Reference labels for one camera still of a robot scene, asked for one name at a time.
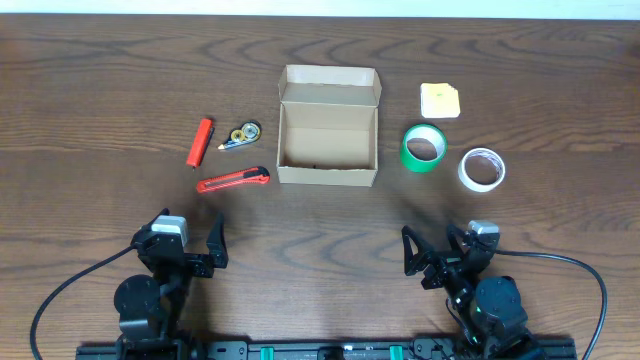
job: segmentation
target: box cutter blade slider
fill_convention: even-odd
[[[196,190],[198,190],[200,194],[203,194],[242,184],[266,184],[270,178],[267,169],[262,166],[256,166],[231,174],[202,180],[196,185]]]

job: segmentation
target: tape roll core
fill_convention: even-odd
[[[430,142],[436,149],[436,158],[432,160],[422,160],[415,157],[409,151],[408,142],[412,139],[424,139]],[[402,149],[400,149],[400,159],[404,166],[413,172],[429,172],[436,167],[447,153],[447,138],[444,137],[442,131],[431,125],[416,125],[409,129],[402,140]]]
[[[480,156],[483,157],[493,164],[496,169],[496,181],[491,184],[480,184],[469,177],[467,174],[466,164],[467,160],[471,157]],[[469,189],[475,192],[487,192],[493,190],[496,186],[500,185],[502,180],[504,180],[505,174],[507,173],[507,167],[502,161],[500,155],[496,154],[495,151],[485,149],[485,148],[476,148],[471,149],[467,152],[462,160],[460,161],[460,165],[458,165],[458,177],[460,181],[468,187]]]

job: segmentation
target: open box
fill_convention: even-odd
[[[382,91],[376,71],[287,65],[278,88],[280,182],[371,186]]]

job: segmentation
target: wooden tabletop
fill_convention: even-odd
[[[405,277],[400,229],[444,249],[445,226],[497,223],[500,248],[593,265],[609,312],[593,359],[640,352],[640,28],[637,22],[213,16],[0,16],[0,348],[28,359],[28,332],[61,282],[125,248],[164,207],[185,216],[201,252],[226,216],[230,262],[195,280],[184,326],[253,340],[410,338],[459,333],[445,291]],[[277,81],[286,64],[375,68],[383,90],[380,171],[371,188],[280,184]],[[460,92],[430,174],[400,163],[423,123],[419,86]],[[185,165],[200,119],[216,120],[203,166]],[[256,119],[254,145],[221,153]],[[471,193],[464,152],[507,164],[502,185]],[[198,180],[267,167],[272,181],[198,195]],[[148,273],[134,254],[82,278],[44,313],[45,359],[115,340],[113,293]],[[586,271],[496,256],[485,275],[516,279],[540,335],[584,352],[600,291]]]

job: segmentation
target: sticky note pad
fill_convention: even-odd
[[[420,109],[425,118],[456,118],[460,115],[458,90],[447,83],[422,84]]]

